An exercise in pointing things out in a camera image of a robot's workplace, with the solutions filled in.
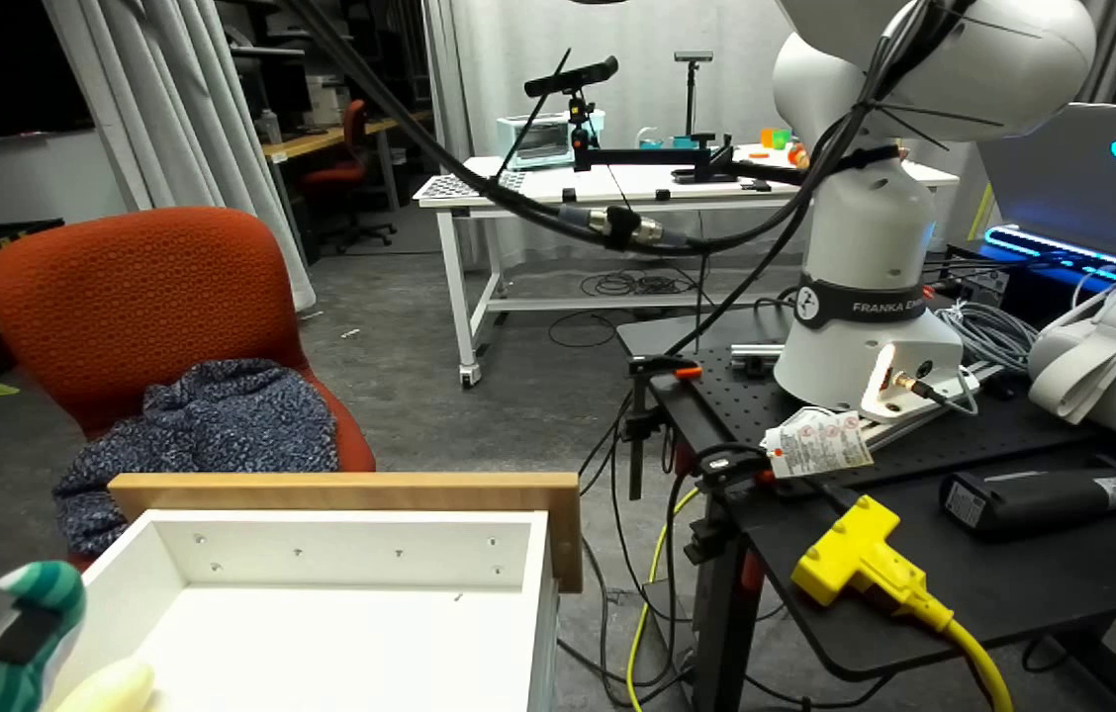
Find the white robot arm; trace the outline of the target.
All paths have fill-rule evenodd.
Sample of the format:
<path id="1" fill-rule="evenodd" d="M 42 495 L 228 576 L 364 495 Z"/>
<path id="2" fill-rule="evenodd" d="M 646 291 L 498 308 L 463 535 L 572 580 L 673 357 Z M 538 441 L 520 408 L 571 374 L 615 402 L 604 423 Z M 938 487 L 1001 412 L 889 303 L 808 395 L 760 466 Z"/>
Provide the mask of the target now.
<path id="1" fill-rule="evenodd" d="M 785 0 L 779 115 L 810 167 L 772 217 L 808 230 L 774 382 L 808 408 L 886 412 L 899 371 L 955 379 L 961 336 L 925 311 L 925 185 L 894 142 L 1013 139 L 1070 108 L 1096 59 L 1082 0 Z M 38 230 L 0 247 L 17 358 L 111 431 L 146 382 L 221 357 L 291 358 L 291 297 L 268 230 L 186 205 Z"/>

